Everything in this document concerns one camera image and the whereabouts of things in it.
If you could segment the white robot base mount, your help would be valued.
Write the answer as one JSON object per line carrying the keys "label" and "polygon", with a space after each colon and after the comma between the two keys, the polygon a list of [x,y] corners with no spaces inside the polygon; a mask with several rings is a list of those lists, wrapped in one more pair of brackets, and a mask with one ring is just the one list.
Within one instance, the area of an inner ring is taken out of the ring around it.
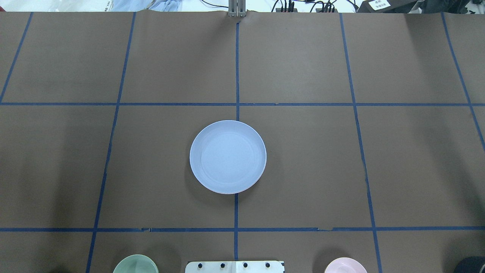
{"label": "white robot base mount", "polygon": [[186,273],[284,273],[283,261],[193,261],[185,268]]}

